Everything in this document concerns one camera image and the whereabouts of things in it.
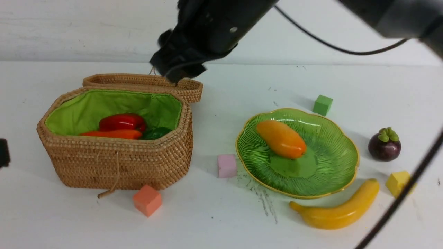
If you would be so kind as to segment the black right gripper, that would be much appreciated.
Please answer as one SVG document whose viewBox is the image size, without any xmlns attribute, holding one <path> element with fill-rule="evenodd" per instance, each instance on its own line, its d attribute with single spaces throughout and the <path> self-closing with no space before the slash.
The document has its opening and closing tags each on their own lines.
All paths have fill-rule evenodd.
<svg viewBox="0 0 443 249">
<path fill-rule="evenodd" d="M 229 55 L 239 42 L 238 29 L 174 29 L 160 35 L 150 64 L 171 84 L 206 71 L 204 63 Z"/>
</svg>

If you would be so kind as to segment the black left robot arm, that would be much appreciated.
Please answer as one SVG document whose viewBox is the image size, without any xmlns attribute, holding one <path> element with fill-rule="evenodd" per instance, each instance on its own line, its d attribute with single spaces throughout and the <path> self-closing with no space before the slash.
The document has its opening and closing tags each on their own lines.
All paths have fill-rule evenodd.
<svg viewBox="0 0 443 249">
<path fill-rule="evenodd" d="M 9 145 L 6 139 L 0 139 L 0 168 L 8 167 L 11 162 Z"/>
</svg>

